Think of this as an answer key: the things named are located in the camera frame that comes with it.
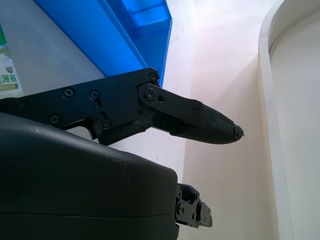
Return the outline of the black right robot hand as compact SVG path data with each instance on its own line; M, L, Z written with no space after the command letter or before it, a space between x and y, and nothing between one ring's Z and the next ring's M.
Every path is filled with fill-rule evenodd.
M0 101L3 240L176 240L213 224L174 170L111 145L155 128L214 145L244 132L145 68Z

